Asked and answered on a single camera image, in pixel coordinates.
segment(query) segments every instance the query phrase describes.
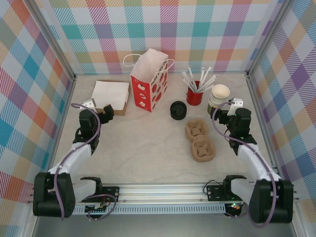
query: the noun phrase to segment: tissue box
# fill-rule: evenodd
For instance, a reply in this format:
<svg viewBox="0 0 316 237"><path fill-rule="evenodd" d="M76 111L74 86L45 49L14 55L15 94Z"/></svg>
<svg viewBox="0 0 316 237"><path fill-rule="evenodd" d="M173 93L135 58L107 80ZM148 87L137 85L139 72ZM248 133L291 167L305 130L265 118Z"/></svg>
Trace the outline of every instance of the tissue box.
<svg viewBox="0 0 316 237"><path fill-rule="evenodd" d="M130 92L131 86L128 82L97 80L91 98L95 101L98 113L110 104L114 115L124 116Z"/></svg>

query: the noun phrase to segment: white paper handle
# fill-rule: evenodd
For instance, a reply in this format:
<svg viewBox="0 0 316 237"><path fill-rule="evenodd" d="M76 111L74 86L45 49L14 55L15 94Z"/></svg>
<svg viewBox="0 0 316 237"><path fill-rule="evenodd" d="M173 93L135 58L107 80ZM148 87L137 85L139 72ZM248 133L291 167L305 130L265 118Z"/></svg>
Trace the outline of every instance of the white paper handle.
<svg viewBox="0 0 316 237"><path fill-rule="evenodd" d="M168 68L166 68L166 69L165 69L165 70L163 70L163 71L158 71L158 72L156 72L156 73L162 73L162 72L168 71L168 70L169 70L169 68L171 68L171 67L172 67L172 65L174 64L174 60L173 60L173 59L167 59L167 60L162 61L162 63L163 63L163 62L165 62L165 61L167 61L167 62L168 62L169 60L171 60L171 61L172 61L171 65L169 64L169 67L168 67Z"/></svg>
<svg viewBox="0 0 316 237"><path fill-rule="evenodd" d="M141 56L140 54L136 54L136 53L132 53L132 54L128 54L128 55L126 55L125 57L124 57L124 59L123 59L123 65L124 66L126 66L126 67L132 67L132 66L134 66L135 64L132 64L132 65L126 65L125 64L125 58L127 58L128 56L132 56L132 55L138 55L138 56Z"/></svg>

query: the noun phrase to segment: stacked cup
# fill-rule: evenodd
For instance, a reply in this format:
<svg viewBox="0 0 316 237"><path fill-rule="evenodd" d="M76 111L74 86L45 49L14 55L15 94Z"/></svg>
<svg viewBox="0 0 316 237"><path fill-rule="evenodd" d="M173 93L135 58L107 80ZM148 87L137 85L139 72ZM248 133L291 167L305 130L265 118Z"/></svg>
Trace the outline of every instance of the stacked cup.
<svg viewBox="0 0 316 237"><path fill-rule="evenodd" d="M211 95L209 96L208 99L208 107L207 107L207 112L213 116L214 110L219 106L220 104L224 103L227 98L229 97L231 91L229 88L225 85L215 85L212 88Z"/></svg>

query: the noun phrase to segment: black wire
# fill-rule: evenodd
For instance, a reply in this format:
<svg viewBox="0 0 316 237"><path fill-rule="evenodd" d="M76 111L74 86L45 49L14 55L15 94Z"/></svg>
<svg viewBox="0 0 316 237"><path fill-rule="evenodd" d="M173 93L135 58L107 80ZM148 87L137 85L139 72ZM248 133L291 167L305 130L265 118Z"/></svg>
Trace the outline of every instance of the black wire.
<svg viewBox="0 0 316 237"><path fill-rule="evenodd" d="M206 185L208 185L210 182L216 182L216 183L218 183L216 180L210 180L210 181L208 181L208 182L205 184L204 188L203 188L203 193L205 193L206 195L207 195L207 193L205 192L205 188L206 188Z"/></svg>
<svg viewBox="0 0 316 237"><path fill-rule="evenodd" d="M224 135L226 135L227 131L228 131L228 128L227 128L226 131L224 132ZM224 139L229 142L229 140L227 140L226 137L224 137Z"/></svg>

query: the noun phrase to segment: purple cable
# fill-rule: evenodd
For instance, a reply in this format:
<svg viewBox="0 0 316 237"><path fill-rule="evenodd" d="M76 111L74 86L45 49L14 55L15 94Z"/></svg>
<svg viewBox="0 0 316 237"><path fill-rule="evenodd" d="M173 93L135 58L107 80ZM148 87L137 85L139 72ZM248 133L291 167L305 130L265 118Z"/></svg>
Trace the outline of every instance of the purple cable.
<svg viewBox="0 0 316 237"><path fill-rule="evenodd" d="M91 213L92 211L89 211L89 212L88 212L88 217L89 217L89 220L90 220L90 221L99 221L99 220L102 220L103 218L106 218L107 216L109 216L109 215L114 211L114 208L115 208L115 206L117 205L117 199L116 199L113 195L110 195L110 194L98 194L98 195L93 195L93 196L87 197L86 199L88 199L88 198L99 198L99 197L110 197L110 198L112 198L112 199L114 200L114 206L113 206L112 209L109 211L109 213L102 215L100 218L92 218L92 217L90 216L90 213Z"/></svg>
<svg viewBox="0 0 316 237"><path fill-rule="evenodd" d="M81 104L77 104L77 103L72 103L71 106L74 107L74 108L77 108L77 109L79 109L80 107L83 107L84 109L89 110L91 113L93 113L93 115L94 115L94 116L96 117L96 119L97 119L98 128L97 128L96 133L95 133L88 141L86 141L86 142L83 143L82 145L76 147L74 150L71 150L71 151L62 159L62 161L60 162L59 166L57 167L57 170L56 170L55 175L54 175L54 188L55 188L57 200L58 200L58 203L59 203L59 206L60 206L61 220L64 220L64 218L65 218L65 209L64 209L63 202L62 202L62 200L61 200L61 196L60 196L59 190L58 190L58 184L57 184L57 176L58 176L58 173L59 173L60 169L62 168L63 164L64 164L64 163L66 162L66 160L68 159L68 157L69 157L72 153L74 153L75 151L79 150L80 148L82 148L82 147L84 147L85 145L87 145L88 143L90 143L94 138L96 138L96 136L100 133L100 129L101 129L101 122L100 122L100 119L99 119L98 115L97 115L92 109L88 108L87 106L84 106L84 105L81 105Z"/></svg>
<svg viewBox="0 0 316 237"><path fill-rule="evenodd" d="M214 129L220 134L222 135L223 137L226 137L227 139L230 139L230 140L233 140L233 141L236 141L236 142L239 142L243 145L245 145L246 147L249 148L249 150L251 150L260 160L260 162L262 163L262 165L264 166L264 168L266 169L270 179L271 179L271 182L272 182L272 188L273 188L273 198L272 198L272 206L271 206L271 210L270 210L270 213L265 221L265 223L263 225L257 225L250 217L250 212L249 213L249 218L250 218L250 221L252 222L252 224L257 227L257 228L264 228L266 227L269 222L271 221L272 217L273 217L273 213L275 211L275 208L276 208L276 202L277 202L277 187L276 187L276 183L274 181L274 178L273 178L273 175L270 173L269 171L269 168L268 166L266 165L266 163L263 161L263 158L250 146L248 145L247 143L245 143L244 141L242 140L239 140L239 139L236 139L236 138L233 138L233 137L230 137L230 136L227 136L225 135L224 133L222 133L220 130L218 130L218 128L216 127L215 125L215 115L216 115L216 112L221 108L223 107L224 105L230 105L230 104L233 104L234 102L224 102L222 104L220 104L216 109L215 111L213 112L213 116L212 116L212 124L214 126Z"/></svg>

